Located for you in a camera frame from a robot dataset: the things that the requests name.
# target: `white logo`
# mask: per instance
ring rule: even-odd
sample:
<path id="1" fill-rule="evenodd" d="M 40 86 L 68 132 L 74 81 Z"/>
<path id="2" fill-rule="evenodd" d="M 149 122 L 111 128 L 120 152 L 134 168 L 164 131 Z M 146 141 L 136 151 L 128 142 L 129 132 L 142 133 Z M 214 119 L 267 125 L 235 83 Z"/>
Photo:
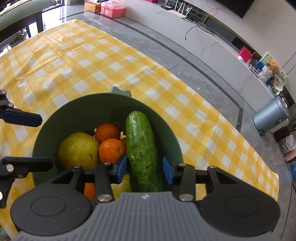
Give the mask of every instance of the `white logo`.
<path id="1" fill-rule="evenodd" d="M 150 198 L 150 196 L 145 193 L 144 195 L 141 196 L 141 198 L 143 198 L 144 200 L 147 200 L 148 198 Z"/>

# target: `orange box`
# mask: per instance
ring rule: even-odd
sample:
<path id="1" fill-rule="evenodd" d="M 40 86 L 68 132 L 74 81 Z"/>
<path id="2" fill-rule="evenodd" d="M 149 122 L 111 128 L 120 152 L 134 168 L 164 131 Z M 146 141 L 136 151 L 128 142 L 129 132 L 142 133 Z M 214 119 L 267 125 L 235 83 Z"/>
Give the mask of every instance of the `orange box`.
<path id="1" fill-rule="evenodd" d="M 100 12 L 101 11 L 101 4 L 94 3 L 94 2 L 85 2 L 84 3 L 84 10 L 88 10 L 91 12 Z"/>
<path id="2" fill-rule="evenodd" d="M 101 14 L 110 18 L 119 18 L 123 16 L 125 6 L 122 3 L 112 1 L 102 2 Z"/>

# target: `yellow-green fruit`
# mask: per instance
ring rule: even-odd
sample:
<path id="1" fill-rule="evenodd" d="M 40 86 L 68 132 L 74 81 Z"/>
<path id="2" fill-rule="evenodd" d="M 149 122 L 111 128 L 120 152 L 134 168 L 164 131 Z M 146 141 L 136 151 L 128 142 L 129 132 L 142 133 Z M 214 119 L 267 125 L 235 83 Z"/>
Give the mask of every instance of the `yellow-green fruit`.
<path id="1" fill-rule="evenodd" d="M 68 136 L 59 146 L 58 161 L 64 168 L 83 166 L 84 169 L 95 168 L 100 162 L 98 141 L 83 132 L 76 132 Z"/>
<path id="2" fill-rule="evenodd" d="M 130 175 L 125 174 L 122 179 L 122 182 L 120 184 L 111 184 L 111 188 L 115 199 L 119 198 L 121 192 L 130 192 Z"/>

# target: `green cushion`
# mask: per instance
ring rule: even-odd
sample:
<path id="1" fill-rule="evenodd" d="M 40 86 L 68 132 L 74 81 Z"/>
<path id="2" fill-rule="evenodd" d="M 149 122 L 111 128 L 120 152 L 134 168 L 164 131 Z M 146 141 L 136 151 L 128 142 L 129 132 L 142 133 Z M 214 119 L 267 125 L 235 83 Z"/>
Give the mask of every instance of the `green cushion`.
<path id="1" fill-rule="evenodd" d="M 0 32 L 10 25 L 42 11 L 56 3 L 55 0 L 31 0 L 0 16 Z"/>

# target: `yellow checkered tablecloth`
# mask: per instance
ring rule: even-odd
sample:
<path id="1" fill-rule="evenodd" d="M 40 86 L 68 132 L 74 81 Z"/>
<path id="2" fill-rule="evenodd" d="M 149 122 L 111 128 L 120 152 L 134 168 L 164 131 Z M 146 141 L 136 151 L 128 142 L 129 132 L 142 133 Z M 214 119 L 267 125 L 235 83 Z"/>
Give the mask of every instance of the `yellow checkered tablecloth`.
<path id="1" fill-rule="evenodd" d="M 205 99 L 167 69 L 115 37 L 73 20 L 34 36 L 0 58 L 0 89 L 16 108 L 46 120 L 70 100 L 108 92 L 111 86 L 158 112 L 180 143 L 184 162 L 215 165 L 277 199 L 279 179 L 242 135 Z M 0 120 L 0 156 L 30 156 L 39 128 Z M 16 233 L 9 216 L 19 195 L 34 187 L 32 175 L 17 179 L 0 210 L 0 224 Z M 197 197 L 205 196 L 203 185 Z"/>

